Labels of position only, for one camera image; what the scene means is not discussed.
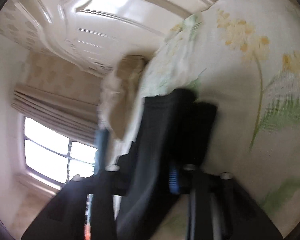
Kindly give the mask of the black studded pants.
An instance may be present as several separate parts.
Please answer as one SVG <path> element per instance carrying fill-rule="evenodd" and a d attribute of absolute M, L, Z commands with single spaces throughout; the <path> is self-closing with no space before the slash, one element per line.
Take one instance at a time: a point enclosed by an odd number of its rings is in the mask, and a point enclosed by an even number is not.
<path fill-rule="evenodd" d="M 145 98 L 136 140 L 117 161 L 118 239 L 152 237 L 180 197 L 170 192 L 171 168 L 179 174 L 188 165 L 200 168 L 216 115 L 215 105 L 198 102 L 186 89 Z"/>

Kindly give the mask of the dark teal blanket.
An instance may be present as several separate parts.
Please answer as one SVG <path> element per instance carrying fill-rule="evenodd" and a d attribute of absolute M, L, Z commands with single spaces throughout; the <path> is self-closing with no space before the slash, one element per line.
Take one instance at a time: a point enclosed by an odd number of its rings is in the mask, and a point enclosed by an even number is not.
<path fill-rule="evenodd" d="M 107 129 L 100 129 L 95 133 L 95 166 L 94 174 L 98 174 L 106 166 L 106 153 L 108 148 L 109 131 Z"/>

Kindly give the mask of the beige curtain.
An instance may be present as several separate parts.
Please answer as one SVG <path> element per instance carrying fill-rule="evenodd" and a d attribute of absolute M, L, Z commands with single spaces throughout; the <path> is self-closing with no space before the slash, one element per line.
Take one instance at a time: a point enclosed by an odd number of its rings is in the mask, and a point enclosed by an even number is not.
<path fill-rule="evenodd" d="M 95 144 L 97 107 L 18 83 L 11 106 L 47 128 L 88 145 Z"/>

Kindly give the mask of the beige pillow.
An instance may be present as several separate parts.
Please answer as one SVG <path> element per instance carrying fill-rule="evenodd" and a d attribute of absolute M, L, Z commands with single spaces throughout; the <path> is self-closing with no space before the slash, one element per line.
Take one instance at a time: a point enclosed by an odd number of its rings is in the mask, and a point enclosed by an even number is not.
<path fill-rule="evenodd" d="M 115 79 L 114 102 L 108 122 L 115 138 L 124 139 L 146 60 L 141 55 L 127 55 L 119 63 Z"/>

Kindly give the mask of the window with grille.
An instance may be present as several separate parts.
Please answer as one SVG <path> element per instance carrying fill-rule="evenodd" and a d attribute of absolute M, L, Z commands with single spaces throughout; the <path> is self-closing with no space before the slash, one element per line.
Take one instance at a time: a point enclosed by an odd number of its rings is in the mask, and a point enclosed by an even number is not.
<path fill-rule="evenodd" d="M 27 169 L 56 185 L 74 176 L 95 173 L 97 148 L 65 137 L 31 118 L 24 119 L 24 155 Z"/>

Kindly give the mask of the floral white bed sheet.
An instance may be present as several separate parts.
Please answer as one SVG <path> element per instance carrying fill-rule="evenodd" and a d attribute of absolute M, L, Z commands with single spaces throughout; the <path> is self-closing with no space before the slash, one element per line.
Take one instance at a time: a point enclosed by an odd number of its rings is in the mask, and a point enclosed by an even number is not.
<path fill-rule="evenodd" d="M 185 87 L 218 119 L 205 169 L 232 173 L 283 236 L 300 222 L 300 10 L 289 0 L 219 0 L 176 25 L 147 65 L 123 140 L 128 152 L 147 96 Z"/>

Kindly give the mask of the white carved headboard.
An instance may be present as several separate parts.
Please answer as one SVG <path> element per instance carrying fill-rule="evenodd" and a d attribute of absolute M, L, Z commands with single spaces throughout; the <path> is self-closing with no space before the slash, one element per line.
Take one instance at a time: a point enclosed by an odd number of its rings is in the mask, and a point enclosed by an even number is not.
<path fill-rule="evenodd" d="M 167 33 L 215 0 L 14 0 L 52 53 L 98 76 L 151 57 Z"/>

